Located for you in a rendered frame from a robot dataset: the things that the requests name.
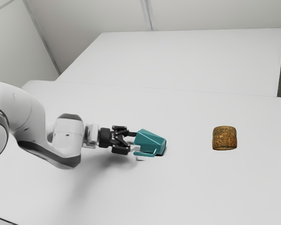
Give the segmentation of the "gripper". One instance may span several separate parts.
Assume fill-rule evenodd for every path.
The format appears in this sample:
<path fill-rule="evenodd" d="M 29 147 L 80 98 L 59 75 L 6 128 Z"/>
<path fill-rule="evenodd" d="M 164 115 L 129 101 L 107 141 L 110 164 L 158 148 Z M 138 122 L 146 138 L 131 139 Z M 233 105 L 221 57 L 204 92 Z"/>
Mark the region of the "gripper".
<path fill-rule="evenodd" d="M 109 128 L 102 127 L 99 131 L 99 147 L 108 148 L 111 146 L 111 152 L 120 155 L 128 155 L 129 152 L 140 150 L 140 146 L 132 141 L 112 139 L 119 135 L 136 137 L 137 132 L 129 131 L 126 126 L 112 126 L 112 131 Z"/>

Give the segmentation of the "brown cork-textured block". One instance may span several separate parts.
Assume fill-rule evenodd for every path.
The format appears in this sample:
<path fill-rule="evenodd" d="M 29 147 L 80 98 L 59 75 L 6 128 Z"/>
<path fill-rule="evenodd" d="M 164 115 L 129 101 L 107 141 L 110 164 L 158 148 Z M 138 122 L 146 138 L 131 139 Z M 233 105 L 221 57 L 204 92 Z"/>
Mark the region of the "brown cork-textured block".
<path fill-rule="evenodd" d="M 213 129 L 213 150 L 233 150 L 237 148 L 237 130 L 232 126 L 218 126 Z"/>

